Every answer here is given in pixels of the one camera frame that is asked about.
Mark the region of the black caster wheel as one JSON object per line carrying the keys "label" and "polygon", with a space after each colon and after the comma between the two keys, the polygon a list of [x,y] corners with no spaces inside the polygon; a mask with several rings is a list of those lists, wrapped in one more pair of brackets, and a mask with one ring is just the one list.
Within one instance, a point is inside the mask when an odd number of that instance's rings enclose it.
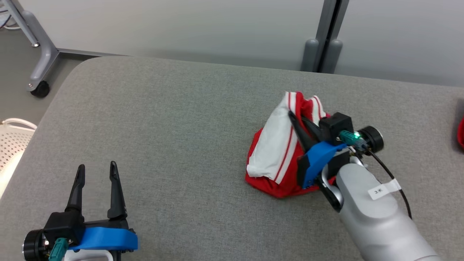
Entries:
{"label": "black caster wheel", "polygon": [[40,98],[40,99],[43,99],[46,96],[48,96],[49,92],[50,92],[50,86],[45,80],[40,81],[37,87],[33,91],[30,91],[30,93],[33,96]]}

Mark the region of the red and white jersey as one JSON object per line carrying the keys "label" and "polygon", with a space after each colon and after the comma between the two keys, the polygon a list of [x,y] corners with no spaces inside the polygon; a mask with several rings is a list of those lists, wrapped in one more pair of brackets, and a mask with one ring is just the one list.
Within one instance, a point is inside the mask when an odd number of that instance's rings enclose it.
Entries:
{"label": "red and white jersey", "polygon": [[323,117],[330,117],[318,96],[306,99],[300,91],[287,91],[264,127],[255,133],[248,152],[245,180],[253,188],[280,199],[319,190],[316,185],[303,189],[297,184],[297,160],[303,156],[303,149],[290,122],[289,111],[300,123],[303,116],[316,125]]}

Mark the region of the grey wheeled stand leg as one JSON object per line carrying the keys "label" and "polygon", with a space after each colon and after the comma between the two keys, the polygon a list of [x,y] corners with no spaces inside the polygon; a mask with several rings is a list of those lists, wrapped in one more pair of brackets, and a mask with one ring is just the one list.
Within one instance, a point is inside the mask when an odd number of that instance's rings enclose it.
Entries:
{"label": "grey wheeled stand leg", "polygon": [[40,59],[30,75],[29,84],[26,88],[29,92],[33,91],[38,83],[44,80],[49,69],[51,69],[54,61],[58,57],[59,51],[33,13],[27,10],[20,12],[13,3],[13,0],[1,1],[10,15],[12,15],[13,19],[17,22],[22,32],[25,33],[25,36],[31,42],[32,46],[40,48]]}

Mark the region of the grey metal partition post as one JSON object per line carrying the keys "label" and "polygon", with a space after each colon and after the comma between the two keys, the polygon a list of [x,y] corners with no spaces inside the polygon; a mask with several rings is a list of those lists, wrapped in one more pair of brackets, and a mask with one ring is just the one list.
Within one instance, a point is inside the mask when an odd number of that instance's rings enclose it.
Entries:
{"label": "grey metal partition post", "polygon": [[349,0],[324,0],[315,39],[306,41],[300,71],[334,73],[343,49],[338,39]]}

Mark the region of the white perforated laundry basket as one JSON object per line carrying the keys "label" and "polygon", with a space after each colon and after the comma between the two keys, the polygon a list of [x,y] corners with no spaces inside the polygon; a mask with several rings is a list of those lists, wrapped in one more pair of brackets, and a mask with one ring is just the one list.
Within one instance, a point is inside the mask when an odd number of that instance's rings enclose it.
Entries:
{"label": "white perforated laundry basket", "polygon": [[19,118],[0,121],[0,199],[36,129],[36,124]]}

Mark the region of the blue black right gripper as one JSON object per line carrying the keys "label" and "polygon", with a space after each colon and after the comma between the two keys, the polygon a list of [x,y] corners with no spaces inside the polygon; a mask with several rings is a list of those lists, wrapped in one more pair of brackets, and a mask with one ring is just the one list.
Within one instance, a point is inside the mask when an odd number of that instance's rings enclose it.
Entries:
{"label": "blue black right gripper", "polygon": [[303,151],[308,151],[297,159],[297,185],[302,189],[313,186],[325,167],[327,167],[327,179],[330,179],[343,165],[349,163],[351,150],[346,144],[333,146],[328,142],[320,142],[322,133],[317,124],[306,117],[301,117],[310,137],[292,111],[288,111],[288,117]]}

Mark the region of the white paper label tag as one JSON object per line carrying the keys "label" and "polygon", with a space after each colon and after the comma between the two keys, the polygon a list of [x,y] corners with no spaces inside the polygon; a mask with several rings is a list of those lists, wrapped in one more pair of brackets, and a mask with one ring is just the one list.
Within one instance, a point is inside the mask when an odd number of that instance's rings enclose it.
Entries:
{"label": "white paper label tag", "polygon": [[370,195],[372,200],[378,200],[379,198],[384,197],[385,195],[399,191],[401,189],[402,188],[399,182],[396,179],[393,179],[389,182],[380,184],[372,189],[369,189],[368,194]]}

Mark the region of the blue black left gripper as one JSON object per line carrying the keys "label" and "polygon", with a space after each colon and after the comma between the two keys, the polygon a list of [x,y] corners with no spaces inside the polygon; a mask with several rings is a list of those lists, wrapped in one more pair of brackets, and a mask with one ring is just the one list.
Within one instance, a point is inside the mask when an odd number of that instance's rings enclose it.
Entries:
{"label": "blue black left gripper", "polygon": [[[108,220],[86,223],[86,231],[78,246],[70,247],[69,261],[122,261],[122,254],[139,249],[139,239],[126,220],[127,210],[117,163],[111,161],[110,209]],[[82,192],[86,183],[86,167],[79,165],[65,212],[82,211]]]}

